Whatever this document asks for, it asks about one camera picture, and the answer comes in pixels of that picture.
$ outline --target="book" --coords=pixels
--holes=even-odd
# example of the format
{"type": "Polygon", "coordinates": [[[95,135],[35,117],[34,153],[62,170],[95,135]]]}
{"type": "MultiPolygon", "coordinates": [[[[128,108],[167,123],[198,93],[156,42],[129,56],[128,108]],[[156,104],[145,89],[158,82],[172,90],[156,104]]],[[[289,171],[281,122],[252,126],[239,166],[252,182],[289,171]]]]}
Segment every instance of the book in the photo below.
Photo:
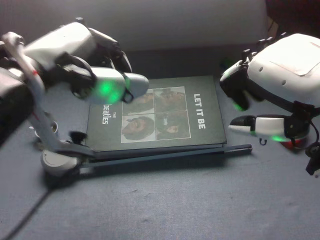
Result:
{"type": "Polygon", "coordinates": [[[220,148],[226,135],[212,76],[149,80],[132,103],[90,106],[86,145],[99,159],[220,148]]]}

